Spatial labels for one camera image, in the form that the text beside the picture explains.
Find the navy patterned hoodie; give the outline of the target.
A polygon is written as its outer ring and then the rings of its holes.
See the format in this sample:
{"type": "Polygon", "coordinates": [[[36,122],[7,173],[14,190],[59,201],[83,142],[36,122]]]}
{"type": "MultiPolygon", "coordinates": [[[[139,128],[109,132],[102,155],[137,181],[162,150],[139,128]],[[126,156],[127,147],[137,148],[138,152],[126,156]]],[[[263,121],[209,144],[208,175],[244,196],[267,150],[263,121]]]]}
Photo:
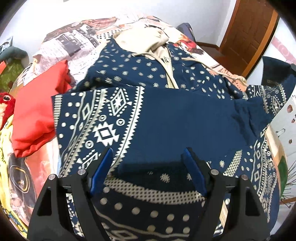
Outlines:
{"type": "Polygon", "coordinates": [[[186,148],[225,176],[246,174],[269,228],[280,206],[267,126],[295,88],[295,73],[267,72],[267,85],[242,91],[175,44],[165,55],[121,47],[111,38],[85,78],[52,97],[60,177],[114,158],[93,198],[112,240],[188,240],[206,209],[186,148]]]}

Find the yellow cartoon cloth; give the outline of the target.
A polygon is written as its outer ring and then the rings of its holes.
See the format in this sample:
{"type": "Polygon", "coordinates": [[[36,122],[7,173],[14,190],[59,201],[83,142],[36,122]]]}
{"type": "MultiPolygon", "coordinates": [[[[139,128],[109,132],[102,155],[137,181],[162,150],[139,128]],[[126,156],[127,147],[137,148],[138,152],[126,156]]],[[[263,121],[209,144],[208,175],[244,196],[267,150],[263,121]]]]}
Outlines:
{"type": "Polygon", "coordinates": [[[1,208],[13,227],[27,237],[30,211],[26,195],[30,193],[30,178],[22,158],[16,158],[11,137],[13,117],[1,129],[1,208]]]}

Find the red folded garment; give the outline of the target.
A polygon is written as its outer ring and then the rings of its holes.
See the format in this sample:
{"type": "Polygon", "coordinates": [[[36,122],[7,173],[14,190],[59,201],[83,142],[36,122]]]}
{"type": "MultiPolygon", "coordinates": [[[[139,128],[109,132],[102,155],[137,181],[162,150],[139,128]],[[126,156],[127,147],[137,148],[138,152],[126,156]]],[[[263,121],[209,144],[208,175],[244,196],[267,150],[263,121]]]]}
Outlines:
{"type": "Polygon", "coordinates": [[[67,60],[56,63],[20,89],[11,138],[17,158],[30,156],[55,137],[51,97],[70,89],[67,60]]]}

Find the red plush toy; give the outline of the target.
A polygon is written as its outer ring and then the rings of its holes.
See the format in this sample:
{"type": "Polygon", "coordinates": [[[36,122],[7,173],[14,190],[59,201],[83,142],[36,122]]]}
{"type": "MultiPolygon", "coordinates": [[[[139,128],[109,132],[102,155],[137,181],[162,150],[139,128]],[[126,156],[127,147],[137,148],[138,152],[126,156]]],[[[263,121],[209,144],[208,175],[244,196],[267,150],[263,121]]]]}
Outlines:
{"type": "Polygon", "coordinates": [[[8,118],[13,115],[16,99],[7,92],[0,93],[0,130],[8,118]]]}

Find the green patterned box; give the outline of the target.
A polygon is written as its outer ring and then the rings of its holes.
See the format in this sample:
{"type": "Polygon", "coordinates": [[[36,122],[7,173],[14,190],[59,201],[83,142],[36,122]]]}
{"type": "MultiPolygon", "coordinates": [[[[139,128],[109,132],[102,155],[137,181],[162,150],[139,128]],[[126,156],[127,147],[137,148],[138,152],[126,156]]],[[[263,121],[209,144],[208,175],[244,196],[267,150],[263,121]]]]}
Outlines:
{"type": "Polygon", "coordinates": [[[17,77],[24,70],[22,61],[28,58],[26,51],[13,46],[13,37],[1,44],[1,92],[9,92],[17,77]]]}

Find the printed newspaper bedsheet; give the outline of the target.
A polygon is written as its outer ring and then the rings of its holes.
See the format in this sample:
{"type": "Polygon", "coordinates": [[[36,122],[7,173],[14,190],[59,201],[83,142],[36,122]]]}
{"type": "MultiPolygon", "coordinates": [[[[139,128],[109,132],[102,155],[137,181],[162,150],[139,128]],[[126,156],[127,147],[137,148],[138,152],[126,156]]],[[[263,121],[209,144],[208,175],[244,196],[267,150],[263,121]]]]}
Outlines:
{"type": "MultiPolygon", "coordinates": [[[[165,55],[164,45],[166,43],[175,44],[195,61],[201,63],[210,73],[226,77],[238,89],[244,91],[249,86],[243,76],[232,74],[217,63],[212,63],[211,58],[202,49],[199,49],[195,43],[190,41],[188,37],[152,16],[138,19],[113,17],[81,21],[55,30],[46,35],[34,57],[33,63],[22,72],[19,79],[24,82],[25,86],[56,63],[67,60],[71,78],[70,90],[72,90],[85,78],[88,69],[99,58],[103,48],[113,37],[118,38],[121,47],[126,47],[128,50],[155,53],[157,57],[165,55]]],[[[265,136],[270,147],[267,137],[269,126],[270,124],[267,126],[265,136]]],[[[24,160],[30,178],[30,193],[26,195],[30,219],[47,176],[56,174],[60,177],[62,159],[55,121],[54,128],[55,137],[30,156],[20,157],[24,160]]],[[[281,196],[286,181],[285,171],[279,159],[273,155],[271,147],[270,149],[278,170],[281,196]]]]}

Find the brown wooden door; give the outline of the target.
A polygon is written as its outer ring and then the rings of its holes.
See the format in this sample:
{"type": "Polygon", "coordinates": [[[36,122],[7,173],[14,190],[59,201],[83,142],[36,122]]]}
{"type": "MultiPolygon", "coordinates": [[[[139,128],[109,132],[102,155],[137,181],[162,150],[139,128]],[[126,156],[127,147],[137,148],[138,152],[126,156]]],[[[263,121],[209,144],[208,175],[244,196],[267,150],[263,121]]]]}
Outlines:
{"type": "Polygon", "coordinates": [[[246,77],[258,62],[278,23],[268,1],[237,1],[219,51],[232,74],[246,77]]]}

